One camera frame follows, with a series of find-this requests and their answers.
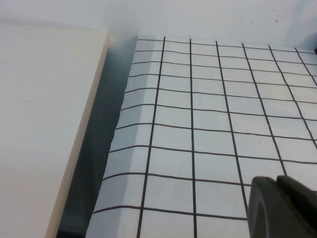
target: black plastic object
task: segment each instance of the black plastic object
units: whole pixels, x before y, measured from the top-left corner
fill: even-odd
[[[252,180],[251,238],[317,238],[317,194],[288,176]]]

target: white surface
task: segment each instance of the white surface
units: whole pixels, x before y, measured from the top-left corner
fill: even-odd
[[[165,41],[170,47],[169,50],[175,48],[175,51],[189,52],[189,40],[187,43],[182,41],[172,44],[174,48],[167,40],[170,38],[166,38]],[[137,42],[136,49],[162,50],[158,45],[162,47],[162,39],[161,41],[142,40]],[[200,45],[191,44],[191,46],[195,46],[192,47],[193,54],[201,50],[196,47]],[[176,65],[177,63],[186,63],[186,57],[190,62],[189,54],[177,53],[182,57],[168,55],[166,58],[164,48],[162,60],[165,63],[162,64],[164,66],[166,62],[170,62],[168,64],[170,67],[162,67],[161,74],[165,76],[160,77],[158,91],[159,75],[147,75],[153,69],[152,62],[132,65],[133,75],[145,75],[128,78],[119,125],[115,131],[106,166],[105,180],[99,192],[95,214],[92,215],[88,227],[87,238],[135,238],[138,224],[141,224],[139,227],[141,238],[192,238],[195,237],[194,208],[197,217],[197,237],[246,238],[249,232],[245,205],[247,206],[249,201],[250,185],[255,176],[276,179],[277,175],[284,174],[284,166],[288,175],[317,190],[317,146],[313,142],[316,140],[314,136],[317,133],[317,118],[312,113],[316,108],[316,103],[312,102],[317,99],[317,84],[309,76],[312,82],[310,88],[303,87],[307,84],[307,81],[302,81],[303,75],[283,73],[283,75],[292,75],[292,80],[288,82],[289,90],[283,78],[280,80],[281,72],[256,71],[252,68],[256,66],[253,64],[250,69],[246,55],[240,55],[239,57],[243,58],[239,59],[238,63],[231,61],[237,59],[233,58],[237,52],[244,54],[242,44],[234,44],[234,46],[234,48],[218,47],[219,54],[222,52],[226,55],[219,58],[217,56],[218,64],[215,64],[212,57],[195,56],[197,64],[212,66],[213,71],[206,73],[207,79],[192,79],[192,94],[191,75],[188,70],[185,68],[183,71],[175,70],[179,66]],[[204,45],[206,52],[210,53],[215,47]],[[277,68],[276,64],[279,65],[281,62],[275,63],[272,54],[277,53],[279,59],[284,60],[289,53],[296,53],[294,48],[284,48],[292,52],[273,50],[271,53],[268,46],[257,47],[266,49],[252,51],[254,59],[266,58],[266,61],[254,60],[257,66],[269,62],[270,65],[274,63]],[[317,59],[313,52],[299,54],[304,58],[309,58],[306,55],[312,56],[307,63]],[[138,52],[135,56],[138,62],[154,59],[148,52]],[[298,63],[297,58],[289,60],[291,62],[285,63],[287,67],[284,70],[294,64],[304,67],[302,63]],[[223,87],[219,61],[221,66],[222,62],[226,62],[227,67],[236,68],[233,72],[244,73],[224,74]],[[309,75],[308,71],[302,73],[305,73],[304,76]],[[182,83],[175,83],[173,80],[175,78]],[[220,83],[220,85],[210,86],[209,84],[212,83],[215,83],[214,85]],[[295,95],[295,100],[300,99],[306,103],[299,104],[293,100],[290,91]],[[260,101],[262,97],[267,98],[263,99],[263,107]],[[300,116],[300,110],[305,115],[304,118]],[[123,122],[126,127],[119,128]],[[312,137],[304,122],[308,124]],[[140,216],[136,216],[131,210],[140,212],[139,214],[143,212],[141,220],[139,220]],[[122,234],[122,231],[128,231],[129,235]]]
[[[106,32],[0,26],[0,237],[55,237]]]
[[[0,21],[313,48],[317,1],[2,0]]]

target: grid paper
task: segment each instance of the grid paper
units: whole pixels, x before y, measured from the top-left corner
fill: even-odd
[[[249,237],[254,176],[317,190],[313,51],[139,39],[88,238]]]

